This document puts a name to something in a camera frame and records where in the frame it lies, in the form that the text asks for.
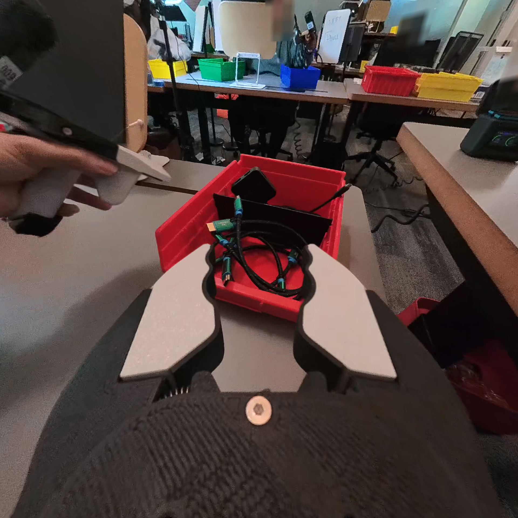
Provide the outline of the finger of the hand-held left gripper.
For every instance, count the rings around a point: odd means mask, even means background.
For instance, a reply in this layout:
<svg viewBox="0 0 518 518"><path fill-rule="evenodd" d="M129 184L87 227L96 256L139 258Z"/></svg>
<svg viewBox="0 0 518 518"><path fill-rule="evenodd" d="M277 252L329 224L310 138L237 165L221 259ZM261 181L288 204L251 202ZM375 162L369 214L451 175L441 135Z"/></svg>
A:
<svg viewBox="0 0 518 518"><path fill-rule="evenodd" d="M158 181L169 181L171 179L170 174L164 168L170 161L167 157L151 154L147 151L136 153L124 146L118 146L116 161L120 166Z"/></svg>

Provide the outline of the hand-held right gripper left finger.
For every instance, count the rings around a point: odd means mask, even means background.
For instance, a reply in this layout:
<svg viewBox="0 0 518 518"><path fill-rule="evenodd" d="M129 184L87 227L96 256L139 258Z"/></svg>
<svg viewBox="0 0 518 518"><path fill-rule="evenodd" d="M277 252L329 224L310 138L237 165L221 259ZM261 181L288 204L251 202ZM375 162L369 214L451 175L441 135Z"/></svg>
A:
<svg viewBox="0 0 518 518"><path fill-rule="evenodd" d="M120 372L122 381L214 371L224 341L216 305L214 247L202 244L151 288Z"/></svg>

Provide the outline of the red bin with black divider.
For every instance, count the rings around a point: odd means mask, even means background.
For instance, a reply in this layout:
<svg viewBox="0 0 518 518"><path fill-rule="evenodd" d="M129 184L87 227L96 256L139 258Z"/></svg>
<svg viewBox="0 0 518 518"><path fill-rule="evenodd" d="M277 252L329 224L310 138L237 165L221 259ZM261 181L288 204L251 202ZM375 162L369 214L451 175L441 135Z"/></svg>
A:
<svg viewBox="0 0 518 518"><path fill-rule="evenodd" d="M183 260L202 244L214 243L207 223L234 216L231 186L251 168L258 167L276 191L271 206L289 206L309 211L321 205L344 187L345 173L322 167L298 164L259 156L241 155L223 169L182 208L177 210L155 232L159 260L163 272ZM292 226L308 243L314 243L334 259L338 259L341 238L342 197L334 199L315 214L301 215ZM275 280L275 259L271 252L255 250L247 253L250 266L268 281ZM221 280L221 265L215 268L217 299L258 313L265 313L295 322L302 301L260 291L240 265L231 267L234 281L227 287Z"/></svg>

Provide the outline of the black square hub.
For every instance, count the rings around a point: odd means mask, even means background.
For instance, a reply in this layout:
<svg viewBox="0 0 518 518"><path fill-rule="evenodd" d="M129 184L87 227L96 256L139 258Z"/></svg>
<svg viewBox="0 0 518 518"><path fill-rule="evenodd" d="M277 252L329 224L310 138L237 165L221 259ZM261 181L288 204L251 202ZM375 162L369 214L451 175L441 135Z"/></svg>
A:
<svg viewBox="0 0 518 518"><path fill-rule="evenodd" d="M277 194L273 184L257 166L236 180L230 190L236 197L262 204L267 204Z"/></svg>

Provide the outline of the grey desk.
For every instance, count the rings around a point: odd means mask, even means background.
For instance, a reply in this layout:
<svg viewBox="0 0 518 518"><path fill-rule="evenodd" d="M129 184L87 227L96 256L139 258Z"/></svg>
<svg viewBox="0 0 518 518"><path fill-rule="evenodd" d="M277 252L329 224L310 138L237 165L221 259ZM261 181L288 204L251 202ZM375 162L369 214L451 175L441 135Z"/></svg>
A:
<svg viewBox="0 0 518 518"><path fill-rule="evenodd" d="M164 169L170 175L170 180L167 182L145 178L139 180L136 186L195 195L216 178L224 167L172 159Z"/></svg>
<svg viewBox="0 0 518 518"><path fill-rule="evenodd" d="M49 236L1 224L1 470L32 456L62 388L119 315L161 275L155 229L193 195L136 186L107 212L81 207ZM386 301L363 195L345 196L339 262ZM293 325L219 302L224 391L291 390Z"/></svg>

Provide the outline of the black tablet on stand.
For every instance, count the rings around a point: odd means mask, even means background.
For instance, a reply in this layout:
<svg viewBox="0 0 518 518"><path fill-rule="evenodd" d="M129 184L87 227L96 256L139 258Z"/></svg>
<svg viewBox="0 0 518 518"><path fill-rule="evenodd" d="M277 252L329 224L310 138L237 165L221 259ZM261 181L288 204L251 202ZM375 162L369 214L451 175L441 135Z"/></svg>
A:
<svg viewBox="0 0 518 518"><path fill-rule="evenodd" d="M126 144L127 1L1 1L1 93Z"/></svg>

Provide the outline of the yellow plastic bin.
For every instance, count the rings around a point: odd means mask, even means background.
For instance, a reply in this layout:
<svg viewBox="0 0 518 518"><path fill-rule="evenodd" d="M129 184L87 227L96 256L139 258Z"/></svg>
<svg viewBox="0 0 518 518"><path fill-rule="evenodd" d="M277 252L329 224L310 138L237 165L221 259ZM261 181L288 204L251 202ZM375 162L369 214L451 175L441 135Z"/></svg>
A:
<svg viewBox="0 0 518 518"><path fill-rule="evenodd" d="M154 79L171 81L171 70L168 63L161 59L149 60L149 69ZM188 74L188 65L186 61L173 61L172 69L175 78Z"/></svg>
<svg viewBox="0 0 518 518"><path fill-rule="evenodd" d="M418 98L469 102L483 80L467 74L423 73L416 80L413 94Z"/></svg>

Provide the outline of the green plastic bin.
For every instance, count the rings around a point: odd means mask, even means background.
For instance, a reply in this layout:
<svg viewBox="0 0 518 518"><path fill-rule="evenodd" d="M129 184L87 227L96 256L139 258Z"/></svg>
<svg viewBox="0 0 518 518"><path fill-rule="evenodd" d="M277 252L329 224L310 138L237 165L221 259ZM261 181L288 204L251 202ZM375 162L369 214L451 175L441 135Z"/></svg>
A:
<svg viewBox="0 0 518 518"><path fill-rule="evenodd" d="M200 74L204 80L233 82L242 80L246 71L246 60L225 61L222 58L198 60Z"/></svg>

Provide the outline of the grey table with wooden edge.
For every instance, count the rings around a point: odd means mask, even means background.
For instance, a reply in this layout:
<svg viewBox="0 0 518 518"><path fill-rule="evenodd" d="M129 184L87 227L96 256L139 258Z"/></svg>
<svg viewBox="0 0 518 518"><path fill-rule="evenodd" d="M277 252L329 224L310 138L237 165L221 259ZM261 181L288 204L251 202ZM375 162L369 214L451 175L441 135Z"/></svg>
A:
<svg viewBox="0 0 518 518"><path fill-rule="evenodd" d="M252 81L252 76L246 76L244 80ZM249 90L235 88L233 82L216 82L204 80L199 72L186 74L176 80L179 90L215 93L236 94L261 98L277 98L282 100L297 100L319 104L346 105L346 89L343 82L318 81L316 90L295 91L282 87L280 78L270 74L261 75L260 80L266 85L264 90Z"/></svg>
<svg viewBox="0 0 518 518"><path fill-rule="evenodd" d="M346 89L346 98L349 100L350 104L353 102L375 103L393 106L446 109L463 113L475 113L479 108L477 103L472 102L367 93L363 90L361 85L355 83L353 79L345 79L343 84Z"/></svg>
<svg viewBox="0 0 518 518"><path fill-rule="evenodd" d="M467 132L405 122L397 142L517 314L517 163L466 155Z"/></svg>

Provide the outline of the beige board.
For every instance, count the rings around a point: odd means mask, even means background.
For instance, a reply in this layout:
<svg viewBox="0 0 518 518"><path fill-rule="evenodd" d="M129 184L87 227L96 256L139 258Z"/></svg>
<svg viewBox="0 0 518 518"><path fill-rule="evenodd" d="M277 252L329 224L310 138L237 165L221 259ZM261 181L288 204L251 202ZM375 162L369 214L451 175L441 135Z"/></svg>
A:
<svg viewBox="0 0 518 518"><path fill-rule="evenodd" d="M222 1L217 10L221 46L228 57L238 53L274 56L272 5L266 2Z"/></svg>

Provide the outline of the blue plastic bin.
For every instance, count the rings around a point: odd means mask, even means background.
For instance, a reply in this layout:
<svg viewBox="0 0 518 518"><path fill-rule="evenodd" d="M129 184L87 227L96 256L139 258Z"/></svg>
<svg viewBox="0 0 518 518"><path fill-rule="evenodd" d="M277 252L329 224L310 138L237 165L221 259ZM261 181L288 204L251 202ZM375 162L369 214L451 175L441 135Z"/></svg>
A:
<svg viewBox="0 0 518 518"><path fill-rule="evenodd" d="M291 68L281 64L281 85L289 90L316 90L320 76L321 70L319 68L312 66L307 68Z"/></svg>

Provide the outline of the black office chair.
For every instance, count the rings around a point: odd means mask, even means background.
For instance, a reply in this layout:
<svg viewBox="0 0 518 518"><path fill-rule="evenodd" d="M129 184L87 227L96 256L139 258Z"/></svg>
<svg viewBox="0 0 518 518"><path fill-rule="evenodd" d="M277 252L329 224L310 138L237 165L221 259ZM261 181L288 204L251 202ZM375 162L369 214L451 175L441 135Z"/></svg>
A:
<svg viewBox="0 0 518 518"><path fill-rule="evenodd" d="M403 111L396 106L385 104L368 104L356 120L359 133L356 138L368 137L372 139L373 146L369 151L348 156L347 161L362 162L361 168L354 177L347 180L349 184L356 184L364 170L375 163L387 172L396 183L396 165L393 159L385 158L380 154L382 144L389 140L395 140L403 124Z"/></svg>

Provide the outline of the small whiteboard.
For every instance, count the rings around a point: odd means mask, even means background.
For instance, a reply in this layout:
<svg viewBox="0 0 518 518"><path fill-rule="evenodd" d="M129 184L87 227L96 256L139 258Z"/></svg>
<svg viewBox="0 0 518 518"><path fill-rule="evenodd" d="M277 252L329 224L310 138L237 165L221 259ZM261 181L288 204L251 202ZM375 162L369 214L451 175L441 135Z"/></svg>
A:
<svg viewBox="0 0 518 518"><path fill-rule="evenodd" d="M339 63L350 18L350 9L330 10L325 14L318 45L318 56L322 63Z"/></svg>

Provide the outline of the dark device with display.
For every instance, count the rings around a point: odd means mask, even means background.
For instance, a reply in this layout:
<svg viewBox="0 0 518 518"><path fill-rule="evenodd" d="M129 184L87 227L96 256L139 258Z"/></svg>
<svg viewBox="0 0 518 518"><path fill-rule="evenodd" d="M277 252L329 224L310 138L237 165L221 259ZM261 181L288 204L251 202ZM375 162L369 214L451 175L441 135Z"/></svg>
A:
<svg viewBox="0 0 518 518"><path fill-rule="evenodd" d="M517 162L517 76L494 82L476 115L460 149L473 158Z"/></svg>

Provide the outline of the black mesh panel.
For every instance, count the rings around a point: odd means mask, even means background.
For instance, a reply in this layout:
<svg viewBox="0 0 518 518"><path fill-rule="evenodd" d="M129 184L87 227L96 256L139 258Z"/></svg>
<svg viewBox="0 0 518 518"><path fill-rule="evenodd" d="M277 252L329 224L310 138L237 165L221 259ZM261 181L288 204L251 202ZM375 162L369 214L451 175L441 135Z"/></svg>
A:
<svg viewBox="0 0 518 518"><path fill-rule="evenodd" d="M450 37L437 63L436 70L452 74L459 73L481 42L483 36L480 33L462 30L454 37Z"/></svg>

